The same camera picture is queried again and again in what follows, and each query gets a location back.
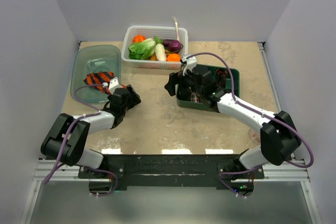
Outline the orange navy striped tie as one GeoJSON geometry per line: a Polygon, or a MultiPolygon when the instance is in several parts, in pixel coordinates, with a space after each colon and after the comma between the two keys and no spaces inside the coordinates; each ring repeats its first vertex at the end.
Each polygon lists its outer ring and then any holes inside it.
{"type": "Polygon", "coordinates": [[[104,93],[103,92],[103,88],[102,88],[102,84],[104,82],[109,82],[114,77],[116,77],[116,76],[111,71],[96,72],[96,73],[89,73],[89,74],[87,74],[83,81],[84,81],[84,83],[86,85],[94,87],[95,89],[97,89],[100,92],[104,93]]]}

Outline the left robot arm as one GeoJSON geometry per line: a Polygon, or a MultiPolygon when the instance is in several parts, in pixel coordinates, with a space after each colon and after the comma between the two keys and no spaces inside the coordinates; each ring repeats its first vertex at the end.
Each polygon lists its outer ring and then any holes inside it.
{"type": "Polygon", "coordinates": [[[103,109],[88,115],[72,116],[66,113],[58,115],[43,143],[40,151],[68,166],[87,166],[97,178],[108,174],[109,165],[103,162],[103,155],[85,148],[88,135],[117,127],[126,112],[141,103],[140,96],[131,85],[117,88],[108,96],[103,109]]]}

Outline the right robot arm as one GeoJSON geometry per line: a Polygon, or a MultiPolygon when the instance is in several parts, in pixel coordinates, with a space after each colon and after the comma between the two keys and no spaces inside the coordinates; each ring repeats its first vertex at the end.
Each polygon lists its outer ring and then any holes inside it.
{"type": "Polygon", "coordinates": [[[233,91],[216,83],[207,66],[170,73],[164,88],[171,96],[176,94],[176,88],[185,88],[208,108],[229,115],[259,133],[260,144],[239,154],[223,169],[239,178],[246,178],[254,168],[267,163],[281,165],[301,145],[288,113],[266,111],[235,97],[233,91]]]}

